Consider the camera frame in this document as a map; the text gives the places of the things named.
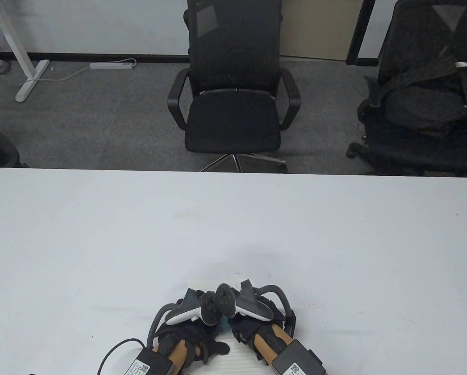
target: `qr code label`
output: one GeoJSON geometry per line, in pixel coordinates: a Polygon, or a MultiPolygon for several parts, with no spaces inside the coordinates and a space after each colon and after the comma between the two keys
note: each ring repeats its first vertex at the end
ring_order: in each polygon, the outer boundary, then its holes
{"type": "Polygon", "coordinates": [[[124,375],[146,375],[150,366],[136,359],[124,375]]]}
{"type": "Polygon", "coordinates": [[[285,371],[283,375],[306,375],[306,373],[301,370],[296,362],[292,364],[292,366],[285,371]]]}

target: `mesh chair backrest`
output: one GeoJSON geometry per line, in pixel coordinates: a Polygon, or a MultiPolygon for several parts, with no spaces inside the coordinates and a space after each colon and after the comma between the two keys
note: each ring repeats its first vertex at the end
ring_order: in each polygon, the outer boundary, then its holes
{"type": "Polygon", "coordinates": [[[379,84],[447,55],[467,62],[467,0],[399,0],[381,53],[379,84]]]}
{"type": "Polygon", "coordinates": [[[276,91],[281,0],[188,0],[194,91],[276,91]]]}

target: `white table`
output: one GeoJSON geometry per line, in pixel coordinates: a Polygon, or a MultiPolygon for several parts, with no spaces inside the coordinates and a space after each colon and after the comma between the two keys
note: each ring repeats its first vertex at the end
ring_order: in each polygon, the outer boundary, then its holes
{"type": "Polygon", "coordinates": [[[13,23],[11,23],[11,20],[4,9],[3,0],[0,0],[0,28],[11,47],[11,50],[16,56],[23,73],[27,77],[27,81],[21,86],[15,97],[17,102],[23,102],[40,80],[42,74],[46,71],[46,68],[49,65],[49,60],[41,60],[37,66],[33,66],[32,61],[30,61],[30,58],[18,37],[18,33],[13,27],[13,23]]]}
{"type": "Polygon", "coordinates": [[[467,179],[0,170],[0,375],[95,374],[191,280],[247,277],[331,375],[467,375],[467,179]]]}

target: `chair armrest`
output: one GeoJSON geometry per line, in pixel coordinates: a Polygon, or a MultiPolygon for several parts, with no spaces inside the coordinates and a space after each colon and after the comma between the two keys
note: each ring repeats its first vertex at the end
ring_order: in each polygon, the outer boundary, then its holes
{"type": "Polygon", "coordinates": [[[167,95],[167,107],[181,130],[185,130],[186,123],[183,118],[183,114],[181,113],[181,109],[179,108],[179,98],[181,97],[186,78],[189,74],[190,68],[181,70],[174,80],[174,84],[171,87],[169,95],[167,95]]]}
{"type": "Polygon", "coordinates": [[[289,96],[289,107],[285,114],[284,121],[280,126],[280,130],[287,130],[301,108],[301,94],[289,70],[280,68],[280,74],[282,75],[282,80],[284,80],[285,89],[289,96]]]}

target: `power strip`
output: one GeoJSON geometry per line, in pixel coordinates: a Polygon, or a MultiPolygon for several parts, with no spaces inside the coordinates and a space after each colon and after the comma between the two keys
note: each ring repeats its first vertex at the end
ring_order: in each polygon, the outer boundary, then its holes
{"type": "Polygon", "coordinates": [[[92,62],[89,65],[91,69],[132,69],[132,62],[92,62]]]}

